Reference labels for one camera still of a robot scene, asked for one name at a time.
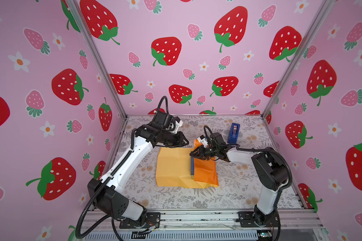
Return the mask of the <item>yellow orange wrapping paper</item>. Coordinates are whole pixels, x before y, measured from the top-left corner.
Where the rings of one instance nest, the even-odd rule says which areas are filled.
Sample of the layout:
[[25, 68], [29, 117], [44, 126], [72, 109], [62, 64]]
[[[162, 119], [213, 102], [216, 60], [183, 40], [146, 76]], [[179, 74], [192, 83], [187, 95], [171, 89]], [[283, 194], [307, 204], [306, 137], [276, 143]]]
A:
[[194, 148], [161, 148], [156, 167], [156, 183], [164, 187], [200, 189], [218, 187], [219, 181], [214, 160], [194, 159], [195, 175], [191, 176], [190, 153], [201, 146], [195, 140]]

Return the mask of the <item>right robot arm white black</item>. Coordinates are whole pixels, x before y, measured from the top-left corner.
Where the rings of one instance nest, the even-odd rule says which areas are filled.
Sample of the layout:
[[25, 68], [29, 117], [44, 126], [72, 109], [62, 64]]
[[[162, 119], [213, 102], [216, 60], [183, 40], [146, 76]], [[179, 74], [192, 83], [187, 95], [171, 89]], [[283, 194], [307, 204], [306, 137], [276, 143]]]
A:
[[274, 215], [277, 215], [277, 205], [282, 191], [292, 185], [292, 173], [286, 160], [272, 147], [241, 148], [235, 144], [199, 146], [190, 153], [190, 156], [194, 160], [206, 161], [216, 157], [227, 162], [254, 166], [262, 184], [253, 213], [253, 221], [258, 226], [265, 226]]

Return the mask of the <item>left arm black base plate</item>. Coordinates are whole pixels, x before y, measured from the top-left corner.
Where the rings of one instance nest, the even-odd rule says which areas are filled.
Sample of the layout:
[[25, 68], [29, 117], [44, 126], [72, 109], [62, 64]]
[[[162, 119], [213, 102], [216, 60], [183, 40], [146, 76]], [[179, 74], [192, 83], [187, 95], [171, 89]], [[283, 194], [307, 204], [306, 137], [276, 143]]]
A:
[[160, 225], [160, 212], [146, 212], [138, 220], [125, 218], [120, 221], [120, 229], [149, 229], [151, 227], [159, 227]]

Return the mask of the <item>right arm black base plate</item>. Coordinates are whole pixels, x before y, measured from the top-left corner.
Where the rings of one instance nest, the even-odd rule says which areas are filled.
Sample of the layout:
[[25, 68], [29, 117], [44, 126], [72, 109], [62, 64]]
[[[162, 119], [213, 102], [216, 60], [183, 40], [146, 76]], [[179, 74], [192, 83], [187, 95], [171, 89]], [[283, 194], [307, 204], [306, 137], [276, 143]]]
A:
[[275, 211], [268, 215], [262, 212], [241, 211], [238, 216], [242, 228], [277, 228], [280, 224]]

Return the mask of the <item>dark blue gift box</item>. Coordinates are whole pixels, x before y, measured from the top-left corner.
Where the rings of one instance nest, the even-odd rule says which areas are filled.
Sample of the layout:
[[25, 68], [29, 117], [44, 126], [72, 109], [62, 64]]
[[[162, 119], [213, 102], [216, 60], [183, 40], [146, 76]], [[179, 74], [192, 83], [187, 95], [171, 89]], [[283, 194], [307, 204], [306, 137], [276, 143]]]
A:
[[191, 176], [195, 175], [194, 157], [191, 157]]

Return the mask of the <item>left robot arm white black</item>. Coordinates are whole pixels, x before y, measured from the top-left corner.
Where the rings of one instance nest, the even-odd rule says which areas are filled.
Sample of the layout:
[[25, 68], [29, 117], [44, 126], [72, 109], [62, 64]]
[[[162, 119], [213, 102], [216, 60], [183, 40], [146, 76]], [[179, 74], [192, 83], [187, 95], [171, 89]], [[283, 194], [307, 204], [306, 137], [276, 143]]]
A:
[[134, 170], [156, 146], [179, 148], [189, 144], [179, 131], [182, 125], [183, 122], [177, 119], [167, 126], [151, 122], [132, 130], [130, 147], [123, 156], [102, 177], [87, 185], [95, 208], [113, 219], [130, 219], [138, 226], [143, 226], [146, 222], [146, 208], [129, 200], [122, 192]]

